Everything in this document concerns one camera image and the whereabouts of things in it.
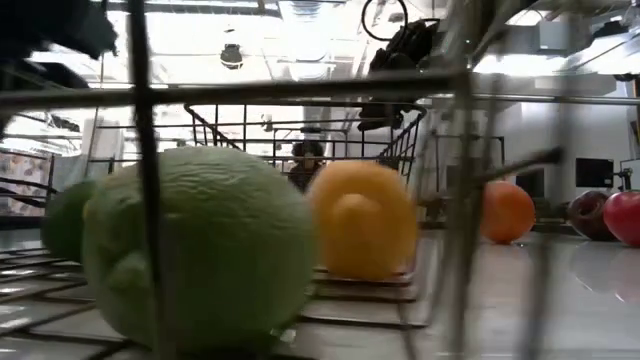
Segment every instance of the apple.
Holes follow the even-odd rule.
[[[613,194],[604,204],[604,221],[618,240],[640,246],[640,192]]]
[[[590,190],[578,196],[569,204],[569,223],[580,235],[594,241],[615,241],[603,219],[604,204],[609,194]]]

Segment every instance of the orange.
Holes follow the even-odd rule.
[[[535,223],[533,200],[522,188],[493,181],[484,190],[480,232],[496,244],[510,244],[531,230]]]
[[[367,161],[333,162],[318,173],[307,196],[329,273],[383,280],[414,255],[416,206],[395,170]]]

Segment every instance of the person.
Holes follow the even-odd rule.
[[[322,160],[318,158],[324,155],[324,150],[318,142],[305,140],[293,145],[291,155],[296,157],[295,166],[287,177],[301,192],[305,192],[313,176],[322,168]]]

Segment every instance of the lime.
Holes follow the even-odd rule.
[[[184,147],[159,154],[159,163],[178,349],[264,344],[306,301],[316,242],[305,198],[276,169],[234,149]],[[151,346],[153,297],[137,166],[97,184],[85,212],[83,259],[105,320]]]
[[[82,211],[94,188],[94,181],[72,185],[47,204],[40,235],[42,243],[53,256],[81,262]]]

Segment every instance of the tiled floor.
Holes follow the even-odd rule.
[[[425,243],[428,245],[421,252],[433,255],[437,244],[433,239],[438,236],[439,233],[427,234],[426,238],[431,240]],[[38,247],[37,232],[0,233],[0,251],[15,250],[13,254],[0,254],[0,360],[85,359],[109,344],[120,344],[122,337],[100,318],[97,310],[34,326],[28,338],[24,331],[12,331],[86,306],[84,304],[91,299],[87,288],[81,285],[50,291],[68,287],[81,278],[71,274],[74,268],[69,264],[47,264],[46,254],[28,250]],[[554,249],[553,311],[546,331],[544,358],[640,359],[640,250],[619,244],[583,243],[570,237],[558,238]],[[419,268],[430,265],[434,266],[434,263],[421,261]],[[526,242],[520,246],[481,246],[468,317],[471,357],[515,358],[523,313],[530,298],[527,281],[531,265],[531,252]],[[52,269],[59,274],[32,277]],[[418,276],[415,279],[416,282],[433,283],[433,279],[428,282]],[[332,288],[328,294],[335,294],[338,288]],[[411,288],[402,296],[411,297],[419,290],[420,287]],[[377,290],[376,294],[389,297],[393,292]],[[419,324],[425,320],[428,299],[407,305],[410,322]],[[444,313],[448,303],[445,299],[438,314]],[[396,304],[317,300],[304,314],[329,319],[398,321]],[[441,345],[445,325],[446,317],[438,316],[433,326],[413,333],[420,359],[448,357]],[[295,330],[295,341],[283,351],[323,360],[406,358],[402,333],[397,330],[309,322],[299,324]],[[145,358],[148,355],[144,350],[134,348],[109,357],[120,360]]]

